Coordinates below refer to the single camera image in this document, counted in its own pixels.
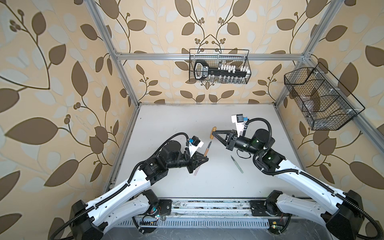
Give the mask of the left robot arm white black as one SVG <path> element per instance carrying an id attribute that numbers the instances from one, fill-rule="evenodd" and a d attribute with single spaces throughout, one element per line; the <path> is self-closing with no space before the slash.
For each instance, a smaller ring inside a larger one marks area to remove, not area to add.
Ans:
<path id="1" fill-rule="evenodd" d="M 150 189 L 152 185 L 166 177 L 169 169 L 186 168 L 192 174 L 209 160 L 198 152 L 204 145 L 198 137 L 189 138 L 186 133 L 182 135 L 186 138 L 184 148 L 174 139 L 180 133 L 174 134 L 148 159 L 137 163 L 128 179 L 94 200 L 73 204 L 70 219 L 58 227 L 49 239 L 56 240 L 65 228 L 70 228 L 71 240 L 100 240 L 128 218 L 155 213 L 159 199 Z"/>

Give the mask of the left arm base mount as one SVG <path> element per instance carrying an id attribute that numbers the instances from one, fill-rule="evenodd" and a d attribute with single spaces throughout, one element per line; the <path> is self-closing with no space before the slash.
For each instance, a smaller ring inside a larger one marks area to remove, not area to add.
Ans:
<path id="1" fill-rule="evenodd" d="M 142 214 L 144 216 L 168 216 L 172 211 L 171 199 L 159 199 L 155 203 L 151 203 L 149 208 Z"/>

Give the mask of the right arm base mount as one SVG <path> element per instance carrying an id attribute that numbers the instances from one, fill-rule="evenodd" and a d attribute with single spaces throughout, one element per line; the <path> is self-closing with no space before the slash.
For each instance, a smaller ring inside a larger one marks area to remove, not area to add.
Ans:
<path id="1" fill-rule="evenodd" d="M 253 217 L 281 218 L 289 216 L 289 214 L 283 213 L 279 209 L 275 209 L 270 213 L 265 200 L 251 200 L 250 209 Z"/>

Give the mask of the brown fountain pen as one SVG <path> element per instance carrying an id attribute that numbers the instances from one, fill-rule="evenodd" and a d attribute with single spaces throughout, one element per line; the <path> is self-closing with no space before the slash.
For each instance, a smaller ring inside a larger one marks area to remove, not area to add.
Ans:
<path id="1" fill-rule="evenodd" d="M 207 146 L 207 148 L 206 148 L 206 150 L 205 150 L 205 153 L 204 153 L 204 157 L 206 157 L 206 156 L 208 155 L 208 152 L 209 152 L 209 150 L 210 150 L 210 146 L 211 146 L 211 144 L 212 144 L 212 141 L 210 141 L 210 142 L 208 143 L 208 146 Z"/>

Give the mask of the brown pen cap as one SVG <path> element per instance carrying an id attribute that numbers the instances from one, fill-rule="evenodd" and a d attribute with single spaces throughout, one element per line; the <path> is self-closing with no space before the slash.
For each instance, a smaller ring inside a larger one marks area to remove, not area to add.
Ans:
<path id="1" fill-rule="evenodd" d="M 212 128 L 212 131 L 211 131 L 211 134 L 210 134 L 210 139 L 213 140 L 214 139 L 214 132 L 217 130 L 217 127 L 213 127 Z"/>

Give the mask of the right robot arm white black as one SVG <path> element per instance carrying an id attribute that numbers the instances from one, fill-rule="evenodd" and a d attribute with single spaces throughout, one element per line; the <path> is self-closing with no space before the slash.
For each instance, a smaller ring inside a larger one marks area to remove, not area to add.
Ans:
<path id="1" fill-rule="evenodd" d="M 216 130 L 212 132 L 212 136 L 230 151 L 236 149 L 249 153 L 254 165 L 263 174 L 284 180 L 311 198 L 299 199 L 281 191 L 273 191 L 265 201 L 270 215 L 281 212 L 305 218 L 326 227 L 339 240 L 368 240 L 368 236 L 359 233 L 364 220 L 368 220 L 377 231 L 372 238 L 384 238 L 383 228 L 364 211 L 362 198 L 358 193 L 346 193 L 331 187 L 272 149 L 275 140 L 272 137 L 271 124 L 267 120 L 233 115 L 232 121 L 236 124 L 236 129 Z"/>

